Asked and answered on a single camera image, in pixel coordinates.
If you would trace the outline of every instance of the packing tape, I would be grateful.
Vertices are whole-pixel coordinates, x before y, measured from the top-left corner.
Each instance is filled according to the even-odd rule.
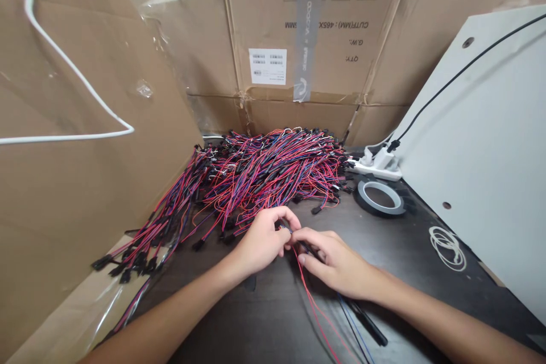
[[[311,99],[321,0],[297,0],[294,101]]]

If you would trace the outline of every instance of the left hand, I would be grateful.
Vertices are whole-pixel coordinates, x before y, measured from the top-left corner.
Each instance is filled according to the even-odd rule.
[[[232,254],[241,263],[245,275],[264,269],[277,255],[283,257],[284,247],[292,235],[288,229],[275,231],[275,222],[281,218],[288,221],[292,231],[301,229],[300,221],[288,207],[263,209],[233,250]]]

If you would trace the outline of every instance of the pile of wire harnesses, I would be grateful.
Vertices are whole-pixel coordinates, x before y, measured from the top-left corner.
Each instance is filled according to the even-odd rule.
[[[196,251],[215,230],[220,240],[233,242],[264,208],[311,199],[317,214],[339,203],[339,191],[352,191],[345,186],[345,151],[328,130],[285,129],[253,137],[231,131],[219,140],[195,146],[186,170],[146,224],[133,232],[132,241],[95,261],[95,270],[115,264],[110,275],[127,283],[132,272],[161,269],[207,220],[210,227],[193,243]]]

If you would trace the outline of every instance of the white cable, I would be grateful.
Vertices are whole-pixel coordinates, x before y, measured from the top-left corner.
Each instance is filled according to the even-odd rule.
[[[26,13],[28,20],[31,22],[31,24],[34,26],[37,32],[39,32],[43,36],[43,38],[46,39],[46,41],[51,45],[51,47],[53,47],[54,50],[68,64],[68,66],[72,68],[74,73],[78,76],[81,82],[84,83],[87,90],[91,93],[91,95],[95,98],[95,100],[97,100],[97,102],[104,108],[104,110],[108,114],[110,114],[112,118],[114,118],[117,122],[119,122],[121,125],[123,125],[127,129],[124,131],[116,131],[116,132],[103,133],[103,134],[45,135],[45,136],[22,136],[22,137],[16,137],[16,138],[0,138],[0,145],[28,143],[28,142],[54,142],[54,141],[66,141],[66,140],[102,139],[102,138],[119,137],[121,135],[127,135],[134,132],[135,129],[131,125],[129,125],[127,122],[125,122],[120,117],[118,117],[115,114],[115,112],[113,112],[105,104],[102,98],[93,89],[93,87],[91,86],[87,78],[84,77],[84,75],[80,72],[80,70],[76,67],[76,65],[70,60],[70,58],[68,58],[68,56],[64,53],[64,51],[57,44],[55,44],[55,42],[51,39],[51,37],[49,37],[49,35],[38,23],[38,21],[36,21],[36,17],[34,16],[33,9],[34,9],[34,0],[24,0],[24,12]]]
[[[382,140],[381,142],[379,142],[379,143],[377,143],[377,144],[375,144],[375,145],[366,145],[366,146],[364,147],[364,149],[366,149],[366,148],[374,148],[374,147],[376,147],[376,146],[381,146],[381,145],[383,145],[385,142],[387,142],[387,141],[389,140],[389,138],[391,138],[391,136],[392,136],[393,134],[394,134],[394,131],[391,132],[391,133],[388,135],[388,137],[386,137],[386,138],[385,138],[384,140]]]
[[[434,247],[434,249],[436,250],[436,253],[438,253],[438,256],[447,267],[449,267],[451,270],[455,270],[459,272],[466,269],[465,254],[462,252],[461,248],[459,247],[459,241],[455,238],[455,236],[451,232],[448,232],[447,230],[441,227],[433,226],[428,230],[428,233],[430,233],[431,235],[432,247]],[[453,261],[449,260],[447,257],[442,255],[439,247],[452,250],[455,253],[453,256]]]

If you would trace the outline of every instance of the black wire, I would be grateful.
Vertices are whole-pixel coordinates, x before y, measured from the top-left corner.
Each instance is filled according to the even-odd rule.
[[[471,62],[469,62],[462,70],[460,70],[457,74],[455,74],[455,76],[449,80],[447,82],[447,84],[445,84],[441,89],[440,91],[438,91],[430,100],[428,100],[428,102],[423,105],[423,107],[419,110],[419,112],[414,116],[413,120],[409,123],[408,127],[406,128],[406,130],[402,133],[401,136],[399,136],[396,140],[398,142],[400,142],[400,140],[402,139],[402,137],[404,137],[404,135],[406,135],[406,133],[410,130],[411,126],[413,125],[413,123],[415,122],[415,120],[418,118],[418,116],[424,111],[424,109],[432,102],[434,101],[434,99],[439,96],[441,94],[441,92],[443,90],[445,90],[453,81],[455,81],[461,74],[463,74],[467,68],[469,68],[472,64],[474,64],[476,61],[478,61],[482,56],[484,56],[487,52],[489,52],[489,50],[491,50],[492,48],[496,47],[498,44],[500,44],[501,42],[503,42],[504,40],[506,40],[507,38],[513,36],[514,34],[516,34],[518,31],[521,31],[523,30],[524,28],[538,22],[538,21],[541,21],[542,19],[546,18],[546,14],[543,14],[541,16],[538,16],[537,18],[525,23],[524,25],[522,26],[519,26],[518,28],[516,28],[515,30],[509,32],[507,35],[505,35],[504,37],[500,38],[499,40],[495,41],[492,45],[490,45],[489,47],[487,47],[485,50],[483,50],[480,54],[478,54],[478,56],[473,59]]]
[[[347,313],[345,312],[345,308],[343,308],[343,304],[341,304],[341,299],[338,298],[337,301],[340,304],[341,310],[343,311],[343,314],[345,315],[345,319],[347,320],[347,323],[349,324],[349,327],[351,327],[351,331],[353,332],[354,339],[357,341],[358,347],[360,348],[360,351],[362,352],[362,355],[364,356],[364,359],[366,360],[366,362],[368,364],[370,364],[370,362],[368,361],[368,357],[366,357],[366,353],[364,352],[364,349],[360,345],[360,340],[358,339],[357,334],[354,332],[354,329],[353,329],[353,326],[351,325],[349,317],[347,316]]]

